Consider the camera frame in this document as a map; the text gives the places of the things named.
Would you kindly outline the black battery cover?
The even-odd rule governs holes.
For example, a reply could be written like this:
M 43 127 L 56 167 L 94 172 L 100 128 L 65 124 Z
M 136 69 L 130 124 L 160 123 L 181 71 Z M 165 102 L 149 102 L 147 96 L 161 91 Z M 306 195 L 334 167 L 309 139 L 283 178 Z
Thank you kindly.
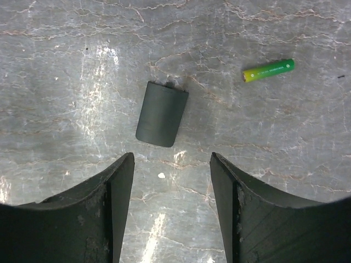
M 185 90 L 149 81 L 135 137 L 148 144 L 172 147 L 188 97 Z

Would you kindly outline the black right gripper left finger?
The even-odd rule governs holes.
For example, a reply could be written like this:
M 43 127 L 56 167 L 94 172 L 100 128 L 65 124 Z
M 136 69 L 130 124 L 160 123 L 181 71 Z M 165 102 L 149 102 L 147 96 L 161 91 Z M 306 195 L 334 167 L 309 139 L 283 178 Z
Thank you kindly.
M 119 262 L 134 175 L 126 153 L 39 203 L 1 205 L 1 262 Z

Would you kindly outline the green yellow battery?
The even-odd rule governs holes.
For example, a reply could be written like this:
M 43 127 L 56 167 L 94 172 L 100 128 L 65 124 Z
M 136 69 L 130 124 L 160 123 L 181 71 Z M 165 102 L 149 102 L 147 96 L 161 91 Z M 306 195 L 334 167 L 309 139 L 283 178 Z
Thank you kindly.
M 295 68 L 293 59 L 280 60 L 278 62 L 270 63 L 264 66 L 251 68 L 242 72 L 242 79 L 244 82 L 253 82 L 263 78 L 268 78 L 274 75 L 279 75 L 292 71 Z

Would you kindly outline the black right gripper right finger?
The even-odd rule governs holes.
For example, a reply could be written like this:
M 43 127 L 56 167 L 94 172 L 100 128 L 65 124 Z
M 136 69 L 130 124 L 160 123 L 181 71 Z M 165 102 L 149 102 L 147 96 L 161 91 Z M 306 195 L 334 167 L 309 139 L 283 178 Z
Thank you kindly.
M 350 262 L 350 198 L 292 195 L 218 153 L 210 169 L 227 262 Z

